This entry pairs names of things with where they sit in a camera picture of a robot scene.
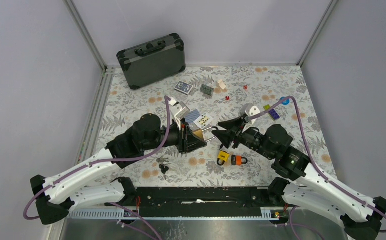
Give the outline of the grey black hard case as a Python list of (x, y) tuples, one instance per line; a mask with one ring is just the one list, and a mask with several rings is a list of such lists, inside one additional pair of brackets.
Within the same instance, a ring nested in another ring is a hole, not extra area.
[(172, 33), (119, 51), (116, 58), (131, 90), (138, 90), (186, 68), (184, 41)]

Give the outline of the black-headed keys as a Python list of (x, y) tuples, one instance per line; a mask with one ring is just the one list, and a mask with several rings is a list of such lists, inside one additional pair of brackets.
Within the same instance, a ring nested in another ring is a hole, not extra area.
[(169, 171), (169, 167), (163, 163), (159, 165), (159, 168), (161, 170), (161, 173), (163, 174), (163, 177), (165, 180), (167, 180), (166, 173)]

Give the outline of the orange black padlock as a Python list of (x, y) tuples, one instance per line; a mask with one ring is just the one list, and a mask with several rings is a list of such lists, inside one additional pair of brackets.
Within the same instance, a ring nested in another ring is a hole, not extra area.
[(231, 155), (231, 165), (232, 166), (240, 166), (248, 163), (246, 157), (242, 157), (240, 155)]

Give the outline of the blue-backed playing card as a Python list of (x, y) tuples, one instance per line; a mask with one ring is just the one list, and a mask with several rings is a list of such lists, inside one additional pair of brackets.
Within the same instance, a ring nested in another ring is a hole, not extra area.
[(185, 117), (185, 121), (189, 124), (193, 124), (194, 121), (199, 118), (201, 116), (201, 114), (199, 113), (199, 111), (197, 109), (195, 110), (192, 110), (191, 112), (189, 112)]

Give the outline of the grey green building brick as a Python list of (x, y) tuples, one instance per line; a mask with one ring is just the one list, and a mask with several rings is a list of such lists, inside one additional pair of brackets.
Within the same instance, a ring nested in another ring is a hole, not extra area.
[(205, 94), (205, 95), (212, 96), (214, 93), (214, 88), (207, 86), (205, 84), (202, 84), (200, 86), (200, 92)]

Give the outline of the yellow black padlock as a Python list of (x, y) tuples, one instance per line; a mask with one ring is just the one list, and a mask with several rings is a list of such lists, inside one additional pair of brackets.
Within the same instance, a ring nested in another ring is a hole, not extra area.
[(217, 161), (216, 164), (218, 166), (223, 166), (225, 162), (229, 159), (229, 154), (223, 150), (220, 150), (218, 155), (217, 155)]

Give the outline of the blue round token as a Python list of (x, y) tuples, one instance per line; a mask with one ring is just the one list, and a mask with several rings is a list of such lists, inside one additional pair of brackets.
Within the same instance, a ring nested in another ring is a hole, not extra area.
[(282, 101), (281, 104), (286, 106), (290, 103), (290, 100), (288, 98), (285, 98), (285, 97), (281, 97), (280, 100)]

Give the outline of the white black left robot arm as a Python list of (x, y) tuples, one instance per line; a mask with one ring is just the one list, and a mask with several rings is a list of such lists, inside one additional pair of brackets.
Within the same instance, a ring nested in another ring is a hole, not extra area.
[(131, 205), (136, 193), (129, 178), (121, 177), (104, 187), (88, 187), (87, 183), (148, 158), (161, 148), (173, 146), (180, 154), (187, 154), (206, 145), (205, 140), (193, 134), (185, 120), (170, 120), (162, 126), (157, 115), (145, 114), (86, 161), (52, 177), (32, 177), (31, 203), (35, 203), (36, 218), (43, 225), (50, 225), (80, 207), (107, 202)]

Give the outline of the brass padlock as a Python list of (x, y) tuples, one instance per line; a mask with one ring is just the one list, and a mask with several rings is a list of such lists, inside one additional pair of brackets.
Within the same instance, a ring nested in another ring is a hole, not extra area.
[(213, 130), (218, 130), (218, 128), (216, 126), (210, 126), (210, 127), (204, 128), (204, 129), (198, 129), (198, 130), (193, 131), (193, 135), (195, 135), (196, 137), (198, 137), (199, 139), (201, 139), (202, 141), (207, 143), (207, 142), (215, 139), (216, 137), (212, 136), (209, 139), (205, 139), (204, 133), (209, 132), (209, 131), (213, 131)]

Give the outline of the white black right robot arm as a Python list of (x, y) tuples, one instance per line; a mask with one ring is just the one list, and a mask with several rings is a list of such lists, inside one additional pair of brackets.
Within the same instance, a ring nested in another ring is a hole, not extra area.
[(271, 183), (269, 203), (302, 207), (338, 224), (354, 240), (374, 240), (381, 233), (386, 199), (371, 198), (326, 174), (310, 158), (291, 146), (292, 138), (279, 124), (264, 134), (246, 127), (242, 117), (220, 122), (212, 134), (225, 148), (243, 145), (268, 160), (278, 177)]

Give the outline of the blue card deck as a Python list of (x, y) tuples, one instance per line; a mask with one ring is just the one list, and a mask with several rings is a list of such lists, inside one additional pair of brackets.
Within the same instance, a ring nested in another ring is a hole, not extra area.
[(175, 85), (174, 90), (179, 92), (179, 93), (182, 93), (184, 95), (189, 95), (193, 88), (194, 88), (193, 85), (188, 84), (188, 83), (183, 82), (183, 81), (179, 81)]

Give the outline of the green purple building bricks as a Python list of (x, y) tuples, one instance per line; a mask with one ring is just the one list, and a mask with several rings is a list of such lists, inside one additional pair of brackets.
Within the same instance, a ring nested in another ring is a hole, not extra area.
[[(265, 106), (263, 106), (263, 109), (266, 111), (270, 108), (270, 106), (267, 104)], [(270, 111), (268, 111), (268, 115), (270, 116), (270, 118), (273, 120), (273, 121), (276, 121), (280, 118), (280, 116), (277, 114), (277, 112), (275, 111), (275, 109), (271, 109)]]

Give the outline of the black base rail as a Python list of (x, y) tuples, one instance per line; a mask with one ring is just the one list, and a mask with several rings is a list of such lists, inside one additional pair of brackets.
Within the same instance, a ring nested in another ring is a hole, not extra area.
[(285, 203), (270, 196), (265, 187), (138, 187), (118, 205), (138, 210), (179, 205), (284, 208)]

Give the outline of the small beige block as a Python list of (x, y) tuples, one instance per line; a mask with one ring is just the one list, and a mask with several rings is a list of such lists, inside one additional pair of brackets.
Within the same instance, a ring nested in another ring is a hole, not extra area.
[(216, 86), (222, 91), (226, 90), (226, 85), (222, 79), (216, 81)]

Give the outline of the silver keys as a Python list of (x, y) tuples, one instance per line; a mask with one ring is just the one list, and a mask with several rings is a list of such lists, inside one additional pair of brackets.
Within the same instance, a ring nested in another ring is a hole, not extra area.
[(168, 161), (168, 158), (161, 156), (161, 157), (159, 157), (159, 158), (156, 159), (156, 162), (157, 162), (158, 164), (166, 164), (166, 163), (168, 163), (169, 161)]

